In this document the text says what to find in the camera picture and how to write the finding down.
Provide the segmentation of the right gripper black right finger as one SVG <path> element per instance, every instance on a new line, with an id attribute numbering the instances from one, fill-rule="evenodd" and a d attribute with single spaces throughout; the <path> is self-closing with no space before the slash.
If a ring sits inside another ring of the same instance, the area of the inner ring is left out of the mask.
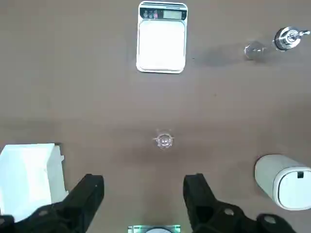
<path id="1" fill-rule="evenodd" d="M 283 218 L 259 214 L 248 218 L 236 205 L 217 200 L 202 173 L 186 175 L 183 198 L 194 233 L 294 233 Z"/>

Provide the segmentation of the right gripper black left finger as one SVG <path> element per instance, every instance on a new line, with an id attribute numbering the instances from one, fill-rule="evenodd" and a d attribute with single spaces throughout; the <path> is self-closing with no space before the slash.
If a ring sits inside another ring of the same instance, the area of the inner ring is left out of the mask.
<path id="1" fill-rule="evenodd" d="M 86 174 L 63 201 L 37 208 L 16 222 L 11 215 L 0 216 L 2 233 L 85 233 L 104 199 L 102 175 Z"/>

